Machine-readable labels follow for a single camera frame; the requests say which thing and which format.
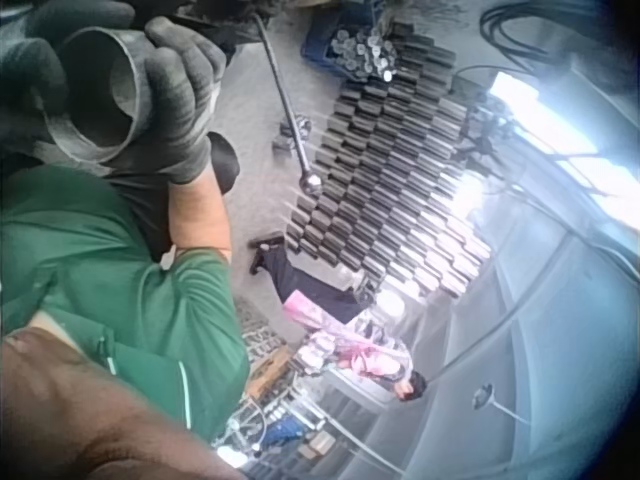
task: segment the person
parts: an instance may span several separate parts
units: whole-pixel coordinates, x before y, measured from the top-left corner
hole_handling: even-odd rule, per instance
[[[118,2],[52,0],[0,29],[0,119],[18,119],[14,100],[32,87],[63,108],[57,42],[133,16]],[[225,58],[166,18],[145,32],[154,116],[110,161],[113,179],[2,165],[1,459],[20,478],[236,478],[205,443],[249,373],[207,136]],[[117,178],[132,181],[121,189]],[[159,191],[145,179],[166,203],[145,197]],[[157,260],[171,245],[165,270]]]
[[[298,358],[320,362],[317,368],[351,369],[393,392],[400,401],[422,397],[427,381],[413,369],[405,344],[388,335],[370,314],[371,298],[341,291],[293,267],[281,232],[255,238],[248,246],[256,250],[250,273],[265,270],[290,318],[311,334]]]
[[[291,265],[282,232],[254,238],[249,242],[249,248],[256,250],[250,273],[256,275],[260,270],[266,271],[271,276],[273,286],[283,304],[298,290],[346,325],[373,302],[366,294],[357,295],[351,288],[339,290]]]

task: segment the glove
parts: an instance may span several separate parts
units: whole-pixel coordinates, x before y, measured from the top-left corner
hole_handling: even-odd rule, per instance
[[[97,0],[51,0],[21,19],[0,28],[0,142],[29,135],[20,128],[24,100],[31,88],[52,111],[64,108],[67,82],[54,51],[56,45],[81,28],[127,28],[135,12],[130,5]]]
[[[172,183],[190,183],[211,161],[207,133],[226,56],[164,17],[151,20],[145,32],[159,47],[145,64],[154,115],[147,132],[106,165],[119,173],[161,173]]]

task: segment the gray floor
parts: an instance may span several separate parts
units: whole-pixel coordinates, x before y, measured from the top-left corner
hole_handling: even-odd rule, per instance
[[[333,112],[340,81],[303,61],[300,47],[307,29],[308,18],[304,14],[296,14],[295,18],[283,14],[269,26],[269,37],[294,108],[313,121],[307,148],[313,158],[314,145],[319,144],[326,117]],[[233,144],[241,165],[240,177],[225,197],[234,243],[232,287],[236,295],[254,303],[280,335],[295,342],[301,338],[301,330],[283,317],[266,273],[249,275],[253,252],[246,247],[252,237],[283,229],[299,194],[297,160],[274,153],[271,148],[283,118],[264,48],[260,44],[243,47],[225,74],[214,121],[214,129]],[[312,275],[341,288],[352,277],[344,267],[332,269],[304,254],[291,255],[291,259]]]

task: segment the black shoe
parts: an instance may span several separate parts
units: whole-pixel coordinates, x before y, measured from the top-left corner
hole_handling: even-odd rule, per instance
[[[258,270],[264,265],[264,251],[261,248],[256,250],[256,254],[253,256],[253,261],[249,267],[249,273],[256,275]]]
[[[268,245],[270,247],[284,245],[284,234],[282,232],[272,232],[250,240],[248,245],[249,248],[258,248],[260,245]]]

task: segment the blue crate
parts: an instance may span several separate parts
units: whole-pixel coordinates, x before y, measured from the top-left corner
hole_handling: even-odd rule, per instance
[[[365,0],[363,3],[345,2],[340,7],[317,8],[300,54],[319,70],[340,78],[362,81],[336,65],[327,56],[327,52],[331,39],[338,29],[344,28],[353,34],[362,27],[373,27],[378,23],[384,8],[384,0]]]

